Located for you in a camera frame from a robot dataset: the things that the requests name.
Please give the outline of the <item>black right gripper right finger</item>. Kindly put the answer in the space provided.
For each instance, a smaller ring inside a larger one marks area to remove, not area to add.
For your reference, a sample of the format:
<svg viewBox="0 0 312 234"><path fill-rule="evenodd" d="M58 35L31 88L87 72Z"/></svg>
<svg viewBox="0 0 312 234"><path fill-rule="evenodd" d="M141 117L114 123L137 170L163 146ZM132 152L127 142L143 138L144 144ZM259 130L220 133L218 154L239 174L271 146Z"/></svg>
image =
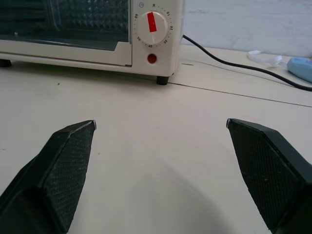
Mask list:
<svg viewBox="0 0 312 234"><path fill-rule="evenodd" d="M226 123L243 180L272 234L312 234L312 165L276 130Z"/></svg>

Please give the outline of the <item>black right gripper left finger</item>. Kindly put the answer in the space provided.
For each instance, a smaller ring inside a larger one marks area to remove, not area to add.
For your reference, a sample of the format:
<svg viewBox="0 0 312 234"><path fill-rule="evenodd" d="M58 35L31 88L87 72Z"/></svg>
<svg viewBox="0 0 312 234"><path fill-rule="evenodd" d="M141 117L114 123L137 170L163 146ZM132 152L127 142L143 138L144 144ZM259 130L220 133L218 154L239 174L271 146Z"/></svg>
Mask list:
<svg viewBox="0 0 312 234"><path fill-rule="evenodd" d="M94 120L54 132L0 195L0 234L67 234L86 180Z"/></svg>

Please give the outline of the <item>white toaster oven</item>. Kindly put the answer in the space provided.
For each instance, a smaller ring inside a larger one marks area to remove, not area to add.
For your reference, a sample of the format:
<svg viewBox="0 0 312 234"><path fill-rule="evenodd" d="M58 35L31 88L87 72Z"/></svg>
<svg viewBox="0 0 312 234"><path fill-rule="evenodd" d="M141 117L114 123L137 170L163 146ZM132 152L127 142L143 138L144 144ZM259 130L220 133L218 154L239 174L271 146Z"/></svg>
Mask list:
<svg viewBox="0 0 312 234"><path fill-rule="evenodd" d="M177 70L178 52L182 39L185 0L129 0L129 2L131 6L129 11L129 33L132 45L132 64L130 66L42 58L0 52L0 67L9 67L11 62L16 60L156 76L156 81L159 85L166 85L169 77ZM163 14L169 25L169 30L165 39L154 46L144 44L137 39L136 23L141 15L150 11ZM155 54L157 56L156 63L150 64L148 62L147 56L149 54Z"/></svg>

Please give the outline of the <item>glass oven door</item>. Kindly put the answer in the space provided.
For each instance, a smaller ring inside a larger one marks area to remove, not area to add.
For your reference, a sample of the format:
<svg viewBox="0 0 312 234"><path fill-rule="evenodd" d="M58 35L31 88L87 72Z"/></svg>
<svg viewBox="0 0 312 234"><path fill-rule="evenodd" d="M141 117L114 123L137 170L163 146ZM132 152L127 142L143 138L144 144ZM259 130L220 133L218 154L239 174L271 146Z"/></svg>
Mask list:
<svg viewBox="0 0 312 234"><path fill-rule="evenodd" d="M130 66L129 0L0 0L0 52Z"/></svg>

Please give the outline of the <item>light blue packet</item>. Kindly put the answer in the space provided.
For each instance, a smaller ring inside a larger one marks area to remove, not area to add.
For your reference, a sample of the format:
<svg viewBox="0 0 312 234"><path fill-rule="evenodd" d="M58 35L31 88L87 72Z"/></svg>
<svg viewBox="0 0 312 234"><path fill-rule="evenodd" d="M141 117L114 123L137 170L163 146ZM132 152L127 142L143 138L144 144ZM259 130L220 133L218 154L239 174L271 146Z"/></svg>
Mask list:
<svg viewBox="0 0 312 234"><path fill-rule="evenodd" d="M298 78L312 83L312 59L291 58L287 63L287 70Z"/></svg>

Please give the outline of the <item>clear plastic wrapper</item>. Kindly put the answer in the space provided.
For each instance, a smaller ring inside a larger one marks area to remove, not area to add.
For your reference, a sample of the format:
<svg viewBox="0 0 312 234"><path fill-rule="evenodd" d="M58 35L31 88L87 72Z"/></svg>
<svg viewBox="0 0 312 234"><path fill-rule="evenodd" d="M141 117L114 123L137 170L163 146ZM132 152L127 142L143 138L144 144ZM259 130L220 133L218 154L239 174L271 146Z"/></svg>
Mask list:
<svg viewBox="0 0 312 234"><path fill-rule="evenodd" d="M287 70L287 63L281 55L267 55L262 51L253 50L247 53L247 58L250 61L265 65L269 68L281 67Z"/></svg>

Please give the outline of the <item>white timer knob red tape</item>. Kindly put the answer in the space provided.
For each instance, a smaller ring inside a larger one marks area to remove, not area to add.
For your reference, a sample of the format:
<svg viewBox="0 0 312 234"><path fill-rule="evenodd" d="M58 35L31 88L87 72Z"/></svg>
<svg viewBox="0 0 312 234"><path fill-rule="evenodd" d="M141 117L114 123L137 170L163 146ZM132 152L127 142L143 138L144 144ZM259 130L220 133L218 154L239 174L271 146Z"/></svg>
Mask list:
<svg viewBox="0 0 312 234"><path fill-rule="evenodd" d="M169 30L167 19L156 11L146 12L136 23L137 39L147 45L161 43Z"/></svg>

